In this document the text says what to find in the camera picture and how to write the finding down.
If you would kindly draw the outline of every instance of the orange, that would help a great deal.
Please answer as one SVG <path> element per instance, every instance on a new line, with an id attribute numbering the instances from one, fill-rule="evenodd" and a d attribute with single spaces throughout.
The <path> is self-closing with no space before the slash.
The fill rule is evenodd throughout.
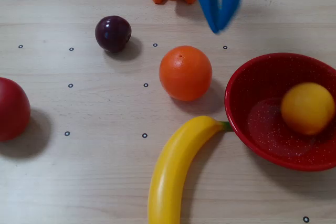
<path id="1" fill-rule="evenodd" d="M 281 115 L 294 131 L 315 135 L 320 133 L 335 114 L 335 102 L 323 86 L 306 82 L 291 88 L 281 103 Z"/>
<path id="2" fill-rule="evenodd" d="M 210 87 L 212 67 L 207 56 L 191 46 L 170 50 L 160 64 L 162 87 L 173 98 L 194 101 Z"/>

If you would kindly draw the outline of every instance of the red bowl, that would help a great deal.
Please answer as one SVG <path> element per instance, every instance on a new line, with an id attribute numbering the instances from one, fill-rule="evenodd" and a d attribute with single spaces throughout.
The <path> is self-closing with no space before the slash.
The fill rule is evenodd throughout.
<path id="1" fill-rule="evenodd" d="M 336 166 L 336 119 L 316 136 L 292 131 L 280 113 L 281 99 L 291 87 L 315 82 L 336 101 L 336 70 L 298 54 L 257 57 L 232 75 L 225 91 L 225 110 L 241 141 L 274 164 L 305 171 Z"/>

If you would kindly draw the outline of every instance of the table surface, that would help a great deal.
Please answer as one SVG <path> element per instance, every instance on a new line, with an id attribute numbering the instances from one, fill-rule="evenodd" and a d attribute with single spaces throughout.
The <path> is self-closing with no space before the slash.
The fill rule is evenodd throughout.
<path id="1" fill-rule="evenodd" d="M 1 224 L 146 223 L 162 147 L 196 115 L 227 119 L 224 90 L 240 65 L 284 51 L 336 67 L 335 0 L 243 0 L 219 36 L 199 4 L 183 1 L 0 0 L 0 7 L 0 76 L 18 82 L 32 107 L 28 130 L 0 145 Z M 126 18 L 133 31 L 114 58 L 94 35 L 108 15 Z M 198 47 L 213 65 L 210 90 L 187 104 L 174 102 L 158 78 L 163 55 L 179 45 Z M 336 169 L 287 170 L 234 133 L 220 134 L 190 168 L 181 223 L 294 224 L 308 216 L 331 224 L 335 185 Z"/>

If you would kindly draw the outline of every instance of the apple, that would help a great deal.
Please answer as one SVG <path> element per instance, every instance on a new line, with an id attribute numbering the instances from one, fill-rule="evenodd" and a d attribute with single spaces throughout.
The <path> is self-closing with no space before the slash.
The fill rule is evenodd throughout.
<path id="1" fill-rule="evenodd" d="M 26 129 L 30 104 L 16 82 L 0 77 L 0 142 L 12 140 Z"/>

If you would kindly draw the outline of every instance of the banana stem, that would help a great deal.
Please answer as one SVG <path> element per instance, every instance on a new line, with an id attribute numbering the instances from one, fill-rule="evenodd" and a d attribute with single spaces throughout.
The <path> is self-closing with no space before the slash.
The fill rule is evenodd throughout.
<path id="1" fill-rule="evenodd" d="M 233 131 L 233 128 L 231 127 L 231 124 L 229 122 L 221 122 L 221 124 L 225 132 Z"/>

